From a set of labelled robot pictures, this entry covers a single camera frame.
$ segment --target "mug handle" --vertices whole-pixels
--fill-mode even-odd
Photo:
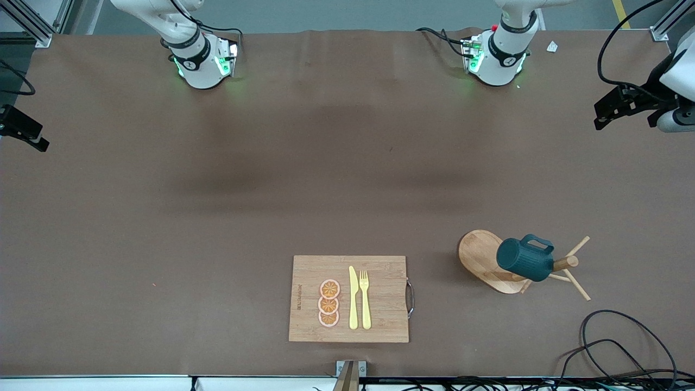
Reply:
[[[530,242],[531,240],[535,240],[535,241],[537,241],[537,242],[540,243],[540,244],[546,245],[546,249],[544,250],[544,251],[546,252],[546,254],[552,253],[553,250],[555,249],[555,247],[553,246],[553,244],[552,244],[549,240],[541,239],[541,238],[537,237],[537,236],[534,235],[534,234],[528,234],[528,235],[524,236],[523,239],[521,239],[521,245],[524,246],[524,247],[536,247],[536,248],[539,248],[539,247],[537,247],[537,246],[533,246],[532,244],[529,244],[529,242]]]

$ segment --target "yellow knife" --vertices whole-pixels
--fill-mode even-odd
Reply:
[[[350,266],[350,328],[357,329],[357,304],[354,302],[359,291],[359,282],[354,267]]]

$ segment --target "wooden cutting board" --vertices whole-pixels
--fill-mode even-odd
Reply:
[[[362,291],[357,292],[359,327],[350,329],[350,273],[353,266],[369,274],[368,298],[372,328],[362,327]],[[338,323],[318,321],[319,286],[338,281]],[[292,271],[290,341],[294,342],[408,342],[406,270],[403,256],[295,255]]]

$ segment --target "yellow fork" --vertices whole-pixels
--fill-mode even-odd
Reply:
[[[367,299],[369,276],[366,270],[359,271],[359,288],[362,291],[362,327],[369,330],[372,328],[372,315],[369,313],[369,300]]]

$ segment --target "brown table surface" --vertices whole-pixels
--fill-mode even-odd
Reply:
[[[646,115],[593,129],[606,35],[540,32],[501,88],[421,33],[249,35],[239,78],[205,91],[156,36],[56,36],[18,103],[48,153],[1,143],[0,373],[307,375],[356,358],[380,376],[548,376],[600,308],[692,371],[695,135]],[[605,72],[641,83],[666,54],[626,31]],[[493,291],[457,258],[474,229],[558,254],[591,236],[574,274],[593,300],[555,280]],[[298,254],[406,255],[411,342],[288,342]],[[598,337],[668,366],[627,321],[597,319]]]

